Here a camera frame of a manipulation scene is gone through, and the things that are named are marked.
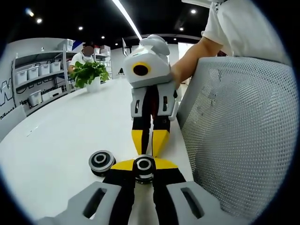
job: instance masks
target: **wheel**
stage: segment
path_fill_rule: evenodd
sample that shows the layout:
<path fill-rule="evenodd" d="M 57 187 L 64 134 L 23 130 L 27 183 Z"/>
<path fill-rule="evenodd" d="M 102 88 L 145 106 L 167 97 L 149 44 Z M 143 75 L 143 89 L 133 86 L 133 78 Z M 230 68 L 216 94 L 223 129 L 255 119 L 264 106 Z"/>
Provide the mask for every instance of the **wheel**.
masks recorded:
<path fill-rule="evenodd" d="M 89 158 L 90 169 L 98 177 L 104 177 L 107 171 L 116 164 L 113 154 L 106 150 L 96 151 Z"/>
<path fill-rule="evenodd" d="M 135 181 L 139 184 L 150 184 L 153 180 L 154 159 L 150 155 L 139 155 L 135 159 Z"/>

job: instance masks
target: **white table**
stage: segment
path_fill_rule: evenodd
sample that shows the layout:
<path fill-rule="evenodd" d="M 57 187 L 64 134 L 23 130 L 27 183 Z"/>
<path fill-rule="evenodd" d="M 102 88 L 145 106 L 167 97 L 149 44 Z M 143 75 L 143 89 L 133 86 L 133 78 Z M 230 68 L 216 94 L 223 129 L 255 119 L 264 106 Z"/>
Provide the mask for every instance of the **white table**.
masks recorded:
<path fill-rule="evenodd" d="M 108 150 L 117 162 L 137 156 L 131 100 L 126 79 L 108 81 L 98 93 L 82 89 L 46 105 L 6 136 L 0 144 L 3 177 L 30 218 L 56 216 L 72 196 L 103 180 L 88 164 L 95 151 Z M 177 164 L 186 180 L 193 180 L 177 121 L 171 123 L 170 140 L 160 157 Z M 136 185 L 129 224 L 158 224 L 152 185 Z"/>

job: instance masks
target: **recessed light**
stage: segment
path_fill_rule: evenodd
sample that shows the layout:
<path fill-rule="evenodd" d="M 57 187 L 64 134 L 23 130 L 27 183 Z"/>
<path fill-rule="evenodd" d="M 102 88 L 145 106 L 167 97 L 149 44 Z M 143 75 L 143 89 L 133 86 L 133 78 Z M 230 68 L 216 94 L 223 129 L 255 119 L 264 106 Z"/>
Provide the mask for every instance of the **recessed light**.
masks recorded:
<path fill-rule="evenodd" d="M 30 15 L 31 17 L 34 16 L 34 13 L 32 12 L 32 10 L 30 8 L 26 8 L 25 12 L 26 12 L 27 15 Z"/>
<path fill-rule="evenodd" d="M 43 20 L 41 18 L 37 19 L 37 23 L 40 24 Z"/>

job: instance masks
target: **gray mesh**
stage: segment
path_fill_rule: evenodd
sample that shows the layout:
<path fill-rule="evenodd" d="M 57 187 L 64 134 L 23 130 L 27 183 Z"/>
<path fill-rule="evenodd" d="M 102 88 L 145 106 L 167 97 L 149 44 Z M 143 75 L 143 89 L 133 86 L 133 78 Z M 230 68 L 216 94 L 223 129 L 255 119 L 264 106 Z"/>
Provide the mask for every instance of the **gray mesh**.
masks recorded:
<path fill-rule="evenodd" d="M 279 188 L 298 134 L 298 93 L 289 66 L 243 57 L 201 59 L 183 101 L 195 181 L 224 211 L 254 219 Z"/>

